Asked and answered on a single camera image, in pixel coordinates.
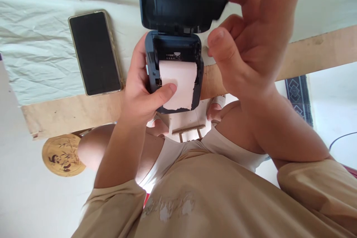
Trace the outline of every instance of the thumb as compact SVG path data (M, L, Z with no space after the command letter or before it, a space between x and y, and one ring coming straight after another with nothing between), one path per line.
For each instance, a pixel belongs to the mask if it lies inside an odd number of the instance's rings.
M177 86L172 83L162 86L149 96L148 106L153 110L158 109L172 98L176 90Z
M231 34L223 27L214 29L208 36L209 53L214 57L222 75L237 72L244 62Z

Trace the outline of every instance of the table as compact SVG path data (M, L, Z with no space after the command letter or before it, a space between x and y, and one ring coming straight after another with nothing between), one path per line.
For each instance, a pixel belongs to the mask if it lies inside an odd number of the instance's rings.
M84 95L75 58L67 18L96 9L107 10L111 17L125 75L132 50L146 31L141 26L138 0L0 0L1 54L36 139L112 122L120 114L122 93ZM212 29L232 13L241 11L230 3ZM356 29L343 29L355 24L357 0L299 0L293 43L279 79L355 61ZM208 34L199 35L203 44ZM214 60L205 50L203 58L201 98L225 93Z

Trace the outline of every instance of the wooden stool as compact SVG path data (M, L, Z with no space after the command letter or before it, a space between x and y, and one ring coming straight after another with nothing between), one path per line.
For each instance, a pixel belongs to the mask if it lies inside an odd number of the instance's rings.
M182 129L182 130L177 130L177 131L173 131L172 132L172 135L173 136L176 136L178 135L180 137L180 142L182 143L182 134L183 133L187 133L187 132L190 132L192 130L197 130L198 132L198 136L200 137L200 139L202 139L202 135L201 135L201 131L200 129L203 129L205 128L206 126L205 125L199 125L199 126L194 126L194 127L191 127L191 128L186 128L186 129Z

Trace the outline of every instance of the portable thermal printer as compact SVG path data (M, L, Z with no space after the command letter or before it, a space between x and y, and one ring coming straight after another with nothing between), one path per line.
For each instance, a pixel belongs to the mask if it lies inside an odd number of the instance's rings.
M140 0L142 25L151 29L145 39L149 90L155 92L162 85L159 61L195 62L197 77L194 83L191 110L200 101L203 78L201 41L195 33L202 33L218 20L228 0ZM186 112L180 108L168 110L160 107L162 114Z

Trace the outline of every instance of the black phone screen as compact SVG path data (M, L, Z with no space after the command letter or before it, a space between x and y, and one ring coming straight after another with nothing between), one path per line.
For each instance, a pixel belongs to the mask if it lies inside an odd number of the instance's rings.
M69 19L87 95L121 90L104 12Z

